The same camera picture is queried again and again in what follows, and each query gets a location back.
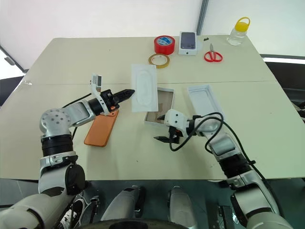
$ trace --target plastic bottle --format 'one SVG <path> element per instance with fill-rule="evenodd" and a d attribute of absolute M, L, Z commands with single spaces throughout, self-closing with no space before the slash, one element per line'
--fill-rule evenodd
<path fill-rule="evenodd" d="M 241 20 L 248 19 L 248 23 L 242 22 Z M 229 37 L 227 38 L 227 41 L 234 46 L 240 45 L 243 43 L 244 38 L 247 35 L 247 30 L 250 25 L 250 19 L 248 17 L 242 17 L 239 19 L 235 25 L 235 27 L 232 29 Z"/>

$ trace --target tape roll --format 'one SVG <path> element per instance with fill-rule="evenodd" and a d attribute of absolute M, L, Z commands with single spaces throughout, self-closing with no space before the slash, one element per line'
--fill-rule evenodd
<path fill-rule="evenodd" d="M 162 35 L 153 41 L 154 51 L 165 55 L 172 54 L 175 49 L 175 39 L 171 36 Z"/>
<path fill-rule="evenodd" d="M 153 62 L 153 58 L 155 57 L 155 56 L 164 56 L 165 58 L 166 58 L 166 63 L 164 63 L 164 64 L 155 64 L 154 62 Z M 169 63 L 170 63 L 170 58 L 167 56 L 167 55 L 164 55 L 164 54 L 160 54 L 160 53 L 156 53 L 156 54 L 154 54 L 154 55 L 151 55 L 149 58 L 148 58 L 148 62 L 149 62 L 149 64 L 153 64 L 153 65 L 156 65 L 156 67 L 157 68 L 165 68 Z"/>

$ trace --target gray floor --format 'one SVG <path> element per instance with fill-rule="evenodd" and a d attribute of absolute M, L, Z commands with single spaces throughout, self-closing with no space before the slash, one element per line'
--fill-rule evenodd
<path fill-rule="evenodd" d="M 193 203 L 199 228 L 208 228 L 206 202 L 230 206 L 228 188 L 219 188 L 216 183 L 205 180 L 149 180 L 149 181 L 92 181 L 84 196 L 89 201 L 99 195 L 101 208 L 94 218 L 98 221 L 111 200 L 125 187 L 131 185 L 144 186 L 147 189 L 143 218 L 168 219 L 167 193 L 175 185 L 179 185 L 189 194 Z M 305 227 L 305 182 L 302 179 L 279 179 L 272 181 L 272 187 L 284 209 L 285 217 L 294 229 Z M 0 205 L 14 204 L 20 199 L 36 194 L 37 184 L 25 181 L 0 179 Z M 89 221 L 91 209 L 88 208 L 83 223 Z"/>

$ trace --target yellow bottle cap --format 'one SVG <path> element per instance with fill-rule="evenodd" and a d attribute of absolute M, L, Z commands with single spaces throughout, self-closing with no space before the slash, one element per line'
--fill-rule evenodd
<path fill-rule="evenodd" d="M 243 19 L 248 19 L 249 22 L 242 22 L 241 20 Z M 248 17 L 242 17 L 241 19 L 239 19 L 235 25 L 235 30 L 239 31 L 239 32 L 246 32 L 249 28 L 250 25 L 250 19 Z"/>

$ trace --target red tape roll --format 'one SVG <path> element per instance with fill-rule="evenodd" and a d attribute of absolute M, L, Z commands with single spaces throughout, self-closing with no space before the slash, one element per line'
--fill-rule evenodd
<path fill-rule="evenodd" d="M 165 55 L 172 54 L 175 49 L 175 39 L 170 36 L 162 35 L 153 41 L 154 51 Z"/>

